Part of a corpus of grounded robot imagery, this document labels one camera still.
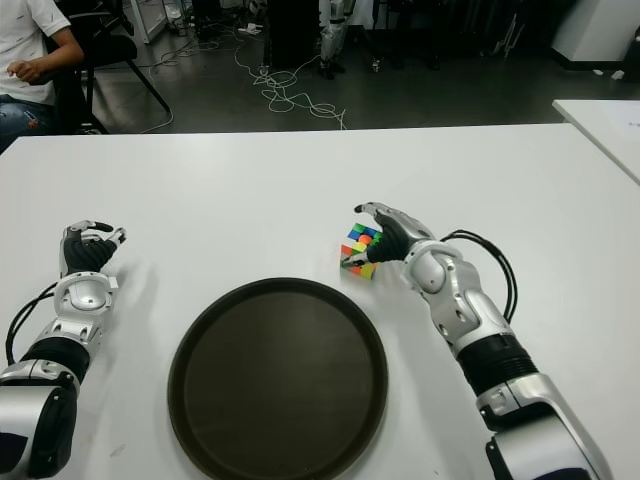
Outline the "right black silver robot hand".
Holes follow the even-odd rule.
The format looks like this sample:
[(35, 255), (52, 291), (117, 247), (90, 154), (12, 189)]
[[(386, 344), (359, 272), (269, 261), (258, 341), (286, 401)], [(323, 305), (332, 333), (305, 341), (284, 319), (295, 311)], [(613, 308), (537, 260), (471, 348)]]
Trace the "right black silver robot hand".
[(341, 261), (343, 268), (361, 267), (388, 261), (402, 261), (412, 246), (423, 241), (434, 241), (434, 235), (420, 221), (406, 213), (379, 202), (356, 205), (354, 212), (369, 214), (382, 228), (382, 237), (375, 245)]

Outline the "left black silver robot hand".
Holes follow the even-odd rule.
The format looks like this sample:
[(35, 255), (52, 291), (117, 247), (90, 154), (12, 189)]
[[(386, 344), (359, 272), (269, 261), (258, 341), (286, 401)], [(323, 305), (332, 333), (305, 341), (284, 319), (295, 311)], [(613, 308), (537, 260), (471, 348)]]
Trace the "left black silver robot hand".
[(60, 243), (60, 277), (100, 273), (126, 239), (124, 228), (103, 222), (83, 220), (67, 226)]

